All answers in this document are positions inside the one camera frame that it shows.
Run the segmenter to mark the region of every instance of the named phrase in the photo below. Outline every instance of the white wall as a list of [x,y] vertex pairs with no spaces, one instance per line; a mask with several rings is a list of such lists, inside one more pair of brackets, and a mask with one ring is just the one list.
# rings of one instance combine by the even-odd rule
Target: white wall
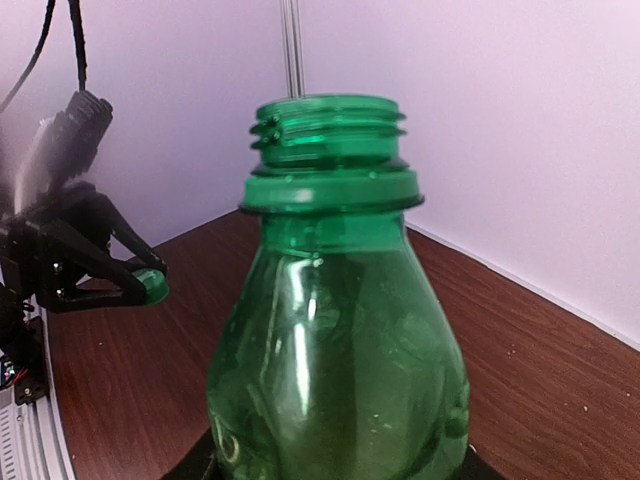
[[[46,0],[0,1],[0,96],[26,66]],[[257,163],[255,109],[285,95],[273,0],[83,1],[87,87],[115,119],[91,177],[152,244],[235,208]],[[14,157],[76,88],[68,2],[2,122]]]
[[303,3],[311,93],[398,100],[410,221],[640,342],[640,5]]

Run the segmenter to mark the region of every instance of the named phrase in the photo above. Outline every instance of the bottle mouth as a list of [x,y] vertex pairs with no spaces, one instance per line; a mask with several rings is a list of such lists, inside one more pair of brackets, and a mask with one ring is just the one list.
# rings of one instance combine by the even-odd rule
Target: bottle mouth
[[423,201],[415,172],[398,156],[392,100],[317,95],[258,109],[252,148],[262,163],[241,207],[258,213],[401,210]]

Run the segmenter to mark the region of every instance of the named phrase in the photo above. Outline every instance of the green plastic bottle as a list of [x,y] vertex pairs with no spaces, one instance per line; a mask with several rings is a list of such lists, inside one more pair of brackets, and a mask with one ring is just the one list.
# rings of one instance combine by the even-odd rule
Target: green plastic bottle
[[406,236],[423,201],[377,97],[258,110],[243,208],[262,243],[211,365],[228,480],[457,478],[469,428],[460,349]]

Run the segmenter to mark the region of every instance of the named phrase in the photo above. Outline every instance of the brown wooden surface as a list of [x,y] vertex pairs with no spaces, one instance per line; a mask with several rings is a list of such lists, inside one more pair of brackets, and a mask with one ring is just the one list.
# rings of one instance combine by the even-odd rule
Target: brown wooden surface
[[[258,235],[255,219],[227,215],[158,249],[172,287],[163,305],[52,318],[79,480],[155,480],[207,429],[208,363]],[[510,479],[640,478],[640,354],[477,262],[410,236],[465,354],[479,453]]]

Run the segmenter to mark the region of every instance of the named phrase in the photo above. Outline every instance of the cable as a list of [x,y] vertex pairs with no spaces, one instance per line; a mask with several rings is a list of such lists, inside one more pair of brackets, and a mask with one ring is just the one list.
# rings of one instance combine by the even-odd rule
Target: cable
[[69,13],[73,26],[73,40],[76,44],[76,62],[78,65],[78,89],[86,89],[87,84],[87,54],[84,48],[84,31],[82,29],[82,14],[80,0],[69,0]]
[[38,40],[38,45],[36,46],[36,49],[33,52],[33,55],[31,56],[31,60],[29,61],[27,68],[24,69],[24,72],[22,72],[22,75],[20,75],[20,78],[18,79],[14,87],[11,89],[11,91],[9,92],[7,97],[4,99],[4,101],[0,104],[0,115],[2,115],[4,111],[7,109],[7,107],[13,100],[13,98],[16,96],[20,88],[22,88],[22,85],[24,84],[24,82],[27,80],[27,78],[31,74],[31,71],[33,70],[33,68],[36,66],[36,63],[38,62],[38,58],[40,58],[40,54],[42,53],[42,49],[44,48],[44,44],[47,40],[47,36],[49,35],[51,20],[53,18],[53,9],[55,8],[55,6],[56,6],[56,0],[48,1],[47,10],[44,16],[44,23],[42,24],[42,32],[40,33],[40,40]]

